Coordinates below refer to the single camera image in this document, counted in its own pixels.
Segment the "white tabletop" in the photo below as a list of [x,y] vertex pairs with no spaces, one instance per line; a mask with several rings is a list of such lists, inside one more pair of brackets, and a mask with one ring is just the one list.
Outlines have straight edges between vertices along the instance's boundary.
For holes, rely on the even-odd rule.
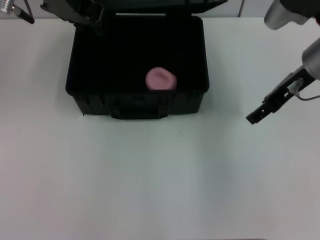
[[319,239],[320,100],[245,117],[320,29],[203,21],[200,112],[150,121],[83,117],[65,91],[71,24],[0,21],[0,239]]

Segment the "pink play dough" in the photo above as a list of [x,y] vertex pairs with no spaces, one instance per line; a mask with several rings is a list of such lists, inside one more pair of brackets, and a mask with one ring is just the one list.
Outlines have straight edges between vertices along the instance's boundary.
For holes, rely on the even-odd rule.
[[175,90],[177,77],[162,67],[155,67],[147,73],[145,83],[150,90]]

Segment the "black box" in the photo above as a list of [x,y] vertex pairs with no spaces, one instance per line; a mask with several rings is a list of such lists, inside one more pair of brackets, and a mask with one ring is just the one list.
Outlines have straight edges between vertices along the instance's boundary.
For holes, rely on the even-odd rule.
[[[176,75],[176,90],[147,88],[146,75],[155,67]],[[114,15],[103,36],[77,29],[65,89],[85,115],[160,119],[197,113],[209,89],[201,18]]]

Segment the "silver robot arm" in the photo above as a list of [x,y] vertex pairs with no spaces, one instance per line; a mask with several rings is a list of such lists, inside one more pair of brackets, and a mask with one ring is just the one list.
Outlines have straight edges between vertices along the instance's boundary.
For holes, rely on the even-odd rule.
[[[310,18],[320,22],[320,0],[274,0],[264,22],[270,29],[277,30],[289,22],[303,25]],[[320,80],[320,38],[303,52],[302,63],[264,98],[259,108],[246,117],[251,124],[257,124],[269,114],[277,112],[294,96],[303,101],[320,98],[315,96],[305,99],[299,94],[315,80]]]

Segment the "open black case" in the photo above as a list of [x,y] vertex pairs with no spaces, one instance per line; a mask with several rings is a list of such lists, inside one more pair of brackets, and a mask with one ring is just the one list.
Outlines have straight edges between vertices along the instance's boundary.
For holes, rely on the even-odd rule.
[[[45,2],[42,8],[50,9],[50,0]],[[160,119],[197,113],[209,89],[209,76],[203,22],[192,13],[205,12],[224,2],[109,0],[101,5],[103,17],[98,8],[86,6],[93,12],[91,17],[99,17],[99,21],[76,25],[67,93],[85,115]],[[148,90],[146,75],[155,67],[176,75],[176,90]]]

